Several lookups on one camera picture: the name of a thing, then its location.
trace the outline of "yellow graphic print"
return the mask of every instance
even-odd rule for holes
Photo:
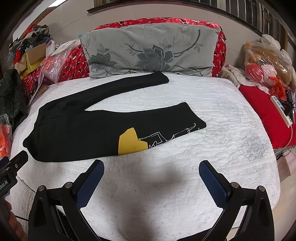
[[[139,141],[134,128],[127,129],[120,135],[118,143],[118,155],[142,151],[148,149],[148,143]]]

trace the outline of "metal screw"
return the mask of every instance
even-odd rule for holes
[[[264,191],[265,191],[265,188],[264,188],[263,186],[259,186],[259,190],[260,190],[261,192],[264,192]]]
[[[40,186],[39,188],[38,188],[38,191],[39,192],[42,192],[44,190],[44,186]]]
[[[238,188],[239,187],[239,184],[236,183],[236,182],[233,182],[233,183],[231,183],[231,186],[234,187],[234,188]]]
[[[72,187],[72,183],[71,183],[71,182],[67,182],[67,183],[65,184],[65,188],[70,188],[70,187]]]

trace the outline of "gray pillow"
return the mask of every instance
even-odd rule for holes
[[[211,77],[220,28],[180,23],[105,28],[80,37],[90,76],[162,71]]]

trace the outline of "dark clothing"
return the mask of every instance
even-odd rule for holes
[[[22,80],[15,69],[9,69],[0,80],[0,115],[7,114],[12,131],[27,118],[28,111]]]
[[[78,161],[118,155],[119,138],[131,128],[147,148],[205,128],[187,103],[137,112],[85,111],[110,96],[168,82],[161,72],[126,77],[46,103],[23,145],[38,161]]]

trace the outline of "red ball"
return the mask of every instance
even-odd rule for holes
[[[256,64],[248,64],[245,68],[246,77],[255,82],[260,82],[264,76],[261,66]]]

